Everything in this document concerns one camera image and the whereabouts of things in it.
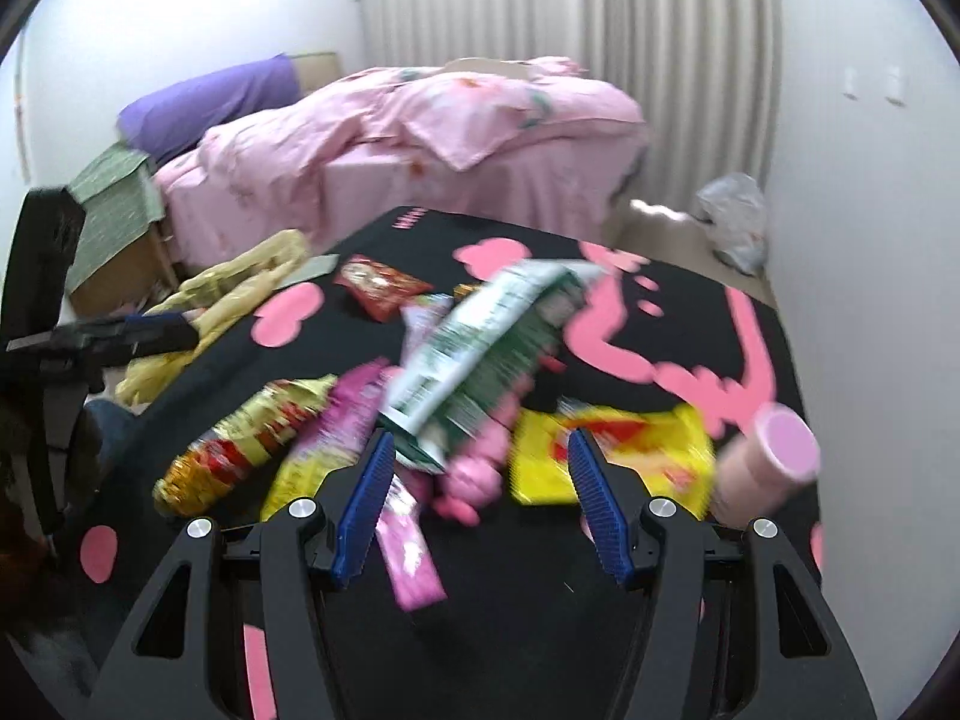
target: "curtain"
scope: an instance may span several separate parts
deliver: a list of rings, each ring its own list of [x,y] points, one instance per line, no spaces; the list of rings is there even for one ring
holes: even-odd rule
[[[689,210],[727,172],[766,178],[779,0],[363,0],[374,65],[566,55],[636,98],[652,144],[630,186]]]

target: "white wall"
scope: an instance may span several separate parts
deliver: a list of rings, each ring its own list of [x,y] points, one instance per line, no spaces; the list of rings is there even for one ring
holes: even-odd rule
[[[197,74],[280,52],[366,66],[353,0],[43,0],[26,39],[26,119],[37,183],[71,180],[116,140],[120,110]]]
[[[13,114],[16,55],[19,38],[0,62],[0,293],[10,258],[13,230],[27,188],[16,149],[16,117]]]
[[[782,64],[770,275],[824,448],[824,593],[886,720],[960,628],[960,68],[918,0],[784,0]]]

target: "pink lid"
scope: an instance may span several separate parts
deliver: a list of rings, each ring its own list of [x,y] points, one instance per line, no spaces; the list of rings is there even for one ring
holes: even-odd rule
[[[757,414],[757,438],[767,459],[788,479],[808,484],[820,473],[820,446],[794,410],[773,404]]]

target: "light switch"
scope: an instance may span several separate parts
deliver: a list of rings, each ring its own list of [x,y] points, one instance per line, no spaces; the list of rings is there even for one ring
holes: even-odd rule
[[[901,108],[906,105],[906,74],[903,69],[887,68],[886,98],[891,105],[899,105]]]
[[[848,100],[858,100],[860,97],[857,90],[858,81],[856,68],[847,68],[843,72],[843,96]]]

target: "pink cup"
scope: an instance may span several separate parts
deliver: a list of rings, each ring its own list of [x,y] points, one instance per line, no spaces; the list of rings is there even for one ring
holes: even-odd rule
[[[771,403],[757,412],[752,431],[721,453],[710,512],[721,525],[746,528],[819,473],[816,437],[794,410]]]

